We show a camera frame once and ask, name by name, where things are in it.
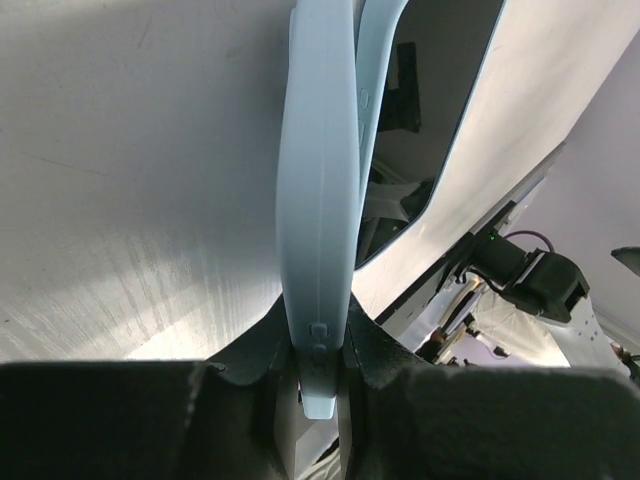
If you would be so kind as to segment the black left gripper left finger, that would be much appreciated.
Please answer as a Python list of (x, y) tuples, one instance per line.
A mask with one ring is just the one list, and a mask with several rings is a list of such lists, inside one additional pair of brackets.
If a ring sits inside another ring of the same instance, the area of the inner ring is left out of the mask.
[(217, 354), (1, 367), (5, 479), (289, 479), (284, 304)]

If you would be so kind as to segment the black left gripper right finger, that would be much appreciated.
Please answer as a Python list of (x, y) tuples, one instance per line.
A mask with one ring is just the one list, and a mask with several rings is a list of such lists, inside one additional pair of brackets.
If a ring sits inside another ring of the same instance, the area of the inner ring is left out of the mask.
[(347, 479), (635, 479), (639, 390), (606, 370), (436, 367), (348, 310)]

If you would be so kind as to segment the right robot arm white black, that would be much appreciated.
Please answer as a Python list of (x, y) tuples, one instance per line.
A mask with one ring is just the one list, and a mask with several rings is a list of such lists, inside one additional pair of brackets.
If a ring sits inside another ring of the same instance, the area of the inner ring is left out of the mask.
[(492, 231), (473, 238), (453, 277), (472, 279), (462, 321), (486, 346), (535, 366), (601, 369), (639, 382), (639, 357), (605, 334), (590, 286), (569, 258), (527, 252)]

